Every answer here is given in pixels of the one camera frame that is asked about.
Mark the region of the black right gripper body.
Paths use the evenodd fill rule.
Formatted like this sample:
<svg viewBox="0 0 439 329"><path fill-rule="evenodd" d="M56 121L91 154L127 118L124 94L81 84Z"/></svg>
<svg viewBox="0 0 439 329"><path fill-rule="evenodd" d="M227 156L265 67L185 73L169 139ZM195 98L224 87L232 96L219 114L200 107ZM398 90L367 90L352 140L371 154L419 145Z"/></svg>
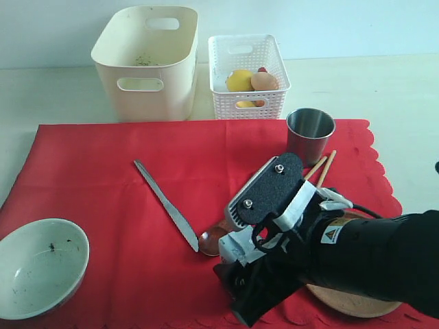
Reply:
<svg viewBox="0 0 439 329"><path fill-rule="evenodd" d="M317 263L317 244L324 229L345 215L344 210L322 210L308 206L294 227L283 232L274 219L253 229L255 247L265 253L255 266L254 285L263 298L281 302L306 283L312 282L311 268Z"/></svg>

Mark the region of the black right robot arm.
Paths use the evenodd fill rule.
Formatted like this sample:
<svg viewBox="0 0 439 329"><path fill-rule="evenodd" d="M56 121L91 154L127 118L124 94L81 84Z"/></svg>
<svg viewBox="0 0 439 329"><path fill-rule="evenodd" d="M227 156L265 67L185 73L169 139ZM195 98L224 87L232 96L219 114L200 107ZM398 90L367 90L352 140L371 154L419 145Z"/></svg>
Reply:
<svg viewBox="0 0 439 329"><path fill-rule="evenodd" d="M306 284L438 316L438 212L355 218L339 226L342 216L341 210L308 208L281 246L246 265L215 266L243 324L254 325Z"/></svg>

